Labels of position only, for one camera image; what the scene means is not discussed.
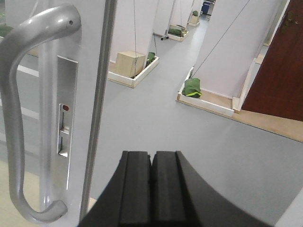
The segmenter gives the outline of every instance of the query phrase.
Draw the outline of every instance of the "string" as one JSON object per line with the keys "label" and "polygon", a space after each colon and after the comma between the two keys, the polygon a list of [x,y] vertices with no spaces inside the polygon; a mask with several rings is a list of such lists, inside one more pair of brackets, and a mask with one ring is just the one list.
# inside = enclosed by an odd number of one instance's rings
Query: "string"
{"label": "string", "polygon": [[35,11],[36,11],[36,9],[37,9],[38,3],[39,3],[39,0],[36,1],[36,3],[35,3],[35,5],[34,5],[32,11],[31,11],[31,13],[29,14],[29,17],[28,17],[28,18],[31,18],[31,17],[34,15],[34,13],[35,13]]}
{"label": "string", "polygon": [[135,8],[135,0],[134,0],[134,51],[135,51],[135,57],[136,60],[134,61],[134,73],[136,76],[137,71],[137,37],[136,37],[136,8]]}
{"label": "string", "polygon": [[181,6],[181,1],[182,0],[180,0],[180,20],[181,20],[180,25],[182,26],[182,6]]}
{"label": "string", "polygon": [[153,40],[154,40],[154,42],[155,42],[156,56],[158,56],[155,31],[153,31]]}
{"label": "string", "polygon": [[212,50],[209,52],[209,54],[205,57],[205,59],[202,61],[202,63],[199,65],[198,69],[195,71],[195,73],[192,75],[192,77],[199,71],[199,69],[201,68],[201,66],[204,64],[204,62],[207,60],[207,58],[211,55],[211,53],[214,51],[214,49],[216,48],[216,46],[219,44],[219,42],[222,40],[222,38],[225,36],[225,34],[227,33],[227,31],[231,28],[231,26],[233,25],[233,23],[236,21],[236,19],[239,17],[239,15],[241,14],[241,12],[245,9],[245,7],[247,6],[247,4],[250,2],[250,0],[248,0],[246,2],[246,4],[243,6],[243,8],[241,9],[241,11],[238,13],[238,15],[236,16],[236,18],[232,21],[232,23],[228,26],[228,28],[226,29],[226,31],[223,33],[223,35],[221,36],[221,38],[219,39],[219,41],[215,44],[215,46],[212,48]]}

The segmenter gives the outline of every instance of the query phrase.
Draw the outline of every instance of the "wooden door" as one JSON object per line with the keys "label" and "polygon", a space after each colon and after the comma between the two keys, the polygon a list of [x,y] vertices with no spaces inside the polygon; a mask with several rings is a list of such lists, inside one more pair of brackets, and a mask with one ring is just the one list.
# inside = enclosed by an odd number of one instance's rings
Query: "wooden door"
{"label": "wooden door", "polygon": [[243,110],[303,121],[303,0],[291,0]]}

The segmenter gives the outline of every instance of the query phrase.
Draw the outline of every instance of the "blue bin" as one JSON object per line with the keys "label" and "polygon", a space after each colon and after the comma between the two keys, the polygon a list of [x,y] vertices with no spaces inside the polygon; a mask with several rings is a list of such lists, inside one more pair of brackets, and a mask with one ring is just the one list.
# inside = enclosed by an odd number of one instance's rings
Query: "blue bin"
{"label": "blue bin", "polygon": [[201,11],[202,11],[203,14],[207,14],[208,13],[209,6],[210,6],[209,2],[203,2],[203,6],[201,8]]}

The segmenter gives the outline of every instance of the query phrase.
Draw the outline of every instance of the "door frame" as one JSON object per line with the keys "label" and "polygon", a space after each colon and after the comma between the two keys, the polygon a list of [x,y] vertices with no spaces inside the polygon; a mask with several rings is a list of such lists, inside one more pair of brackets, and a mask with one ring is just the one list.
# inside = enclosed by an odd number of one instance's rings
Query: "door frame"
{"label": "door frame", "polygon": [[[75,5],[78,9],[82,22],[80,31],[39,47],[40,207],[45,209],[53,200],[59,199],[68,208],[67,214],[59,220],[43,225],[48,227],[75,227],[87,212],[116,7],[116,0],[94,1],[89,5],[85,5],[81,0],[43,0],[42,7],[45,10],[65,2]],[[68,189],[54,185],[53,179],[56,176],[52,175],[53,165],[58,158],[56,152],[58,55],[79,62],[73,139],[67,173]]]}

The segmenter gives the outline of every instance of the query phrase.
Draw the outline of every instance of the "green sack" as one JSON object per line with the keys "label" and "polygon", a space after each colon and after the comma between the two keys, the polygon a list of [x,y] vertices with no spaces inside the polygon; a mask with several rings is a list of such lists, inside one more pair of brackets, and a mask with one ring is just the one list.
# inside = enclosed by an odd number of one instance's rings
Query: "green sack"
{"label": "green sack", "polygon": [[197,11],[197,10],[193,11],[193,15],[194,15],[195,17],[197,17],[197,16],[198,16],[198,11]]}
{"label": "green sack", "polygon": [[155,56],[156,54],[154,52],[148,52],[146,67],[156,59]]}
{"label": "green sack", "polygon": [[200,89],[200,79],[190,78],[185,80],[182,94],[188,97],[199,98],[202,95]]}
{"label": "green sack", "polygon": [[172,34],[172,35],[176,35],[176,36],[181,37],[181,36],[182,36],[182,31],[179,30],[179,29],[170,28],[170,29],[169,29],[169,34]]}
{"label": "green sack", "polygon": [[10,31],[13,30],[12,27],[1,25],[0,26],[0,36],[5,37]]}

